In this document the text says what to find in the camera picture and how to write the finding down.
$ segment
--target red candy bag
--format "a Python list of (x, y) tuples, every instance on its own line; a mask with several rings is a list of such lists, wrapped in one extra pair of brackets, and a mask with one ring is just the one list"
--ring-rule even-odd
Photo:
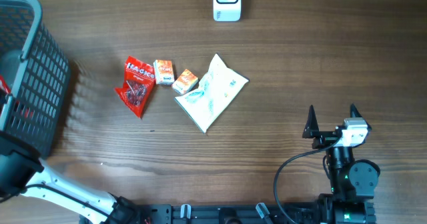
[(148, 95), (154, 87), (154, 67), (135, 57), (129, 56), (125, 62), (125, 81), (123, 87), (115, 88), (120, 99), (137, 117), (141, 117)]
[(4, 91), (6, 94), (9, 94), (11, 92), (2, 75), (0, 75), (0, 90)]

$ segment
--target basket mesh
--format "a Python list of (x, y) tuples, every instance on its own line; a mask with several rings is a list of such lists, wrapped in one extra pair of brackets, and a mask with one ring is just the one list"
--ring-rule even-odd
[[(50, 152), (70, 70), (67, 58), (42, 23), (33, 23), (30, 5), (0, 2), (0, 58), (12, 50), (22, 50), (29, 35), (35, 35), (21, 82), (15, 80), (15, 102), (5, 131), (34, 146), (43, 157)], [(38, 25), (36, 33), (29, 33)]]

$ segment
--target small orange box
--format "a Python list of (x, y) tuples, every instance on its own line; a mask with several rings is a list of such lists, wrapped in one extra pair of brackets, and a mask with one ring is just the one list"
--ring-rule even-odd
[(198, 81), (199, 79), (191, 73), (191, 71), (186, 69), (172, 84), (172, 89), (184, 95), (190, 91)]
[(171, 85), (175, 81), (171, 61), (155, 60), (153, 65), (156, 84)]

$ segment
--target wood grain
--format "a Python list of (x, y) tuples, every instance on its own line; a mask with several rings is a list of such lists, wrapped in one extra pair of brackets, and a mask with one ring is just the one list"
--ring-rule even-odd
[[(378, 223), (427, 220), (425, 0), (243, 0), (237, 23), (216, 23), (212, 0), (40, 2), (75, 69), (48, 159), (66, 176), (138, 203), (273, 203), (279, 165), (310, 150), (308, 107), (328, 130), (355, 103), (373, 126), (355, 157), (382, 169)], [(250, 82), (206, 135), (169, 87), (155, 87), (142, 119), (113, 91), (128, 55), (202, 77), (215, 53)], [(283, 201), (330, 191), (321, 160), (285, 170)], [(9, 224), (77, 218), (22, 197), (0, 211)]]

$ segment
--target white packet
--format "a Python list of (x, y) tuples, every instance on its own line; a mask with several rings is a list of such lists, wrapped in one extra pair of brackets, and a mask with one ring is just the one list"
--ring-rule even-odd
[(215, 54), (199, 87), (181, 97), (175, 97), (175, 100), (201, 131), (206, 133), (207, 128), (247, 82), (246, 78), (226, 67), (220, 56)]

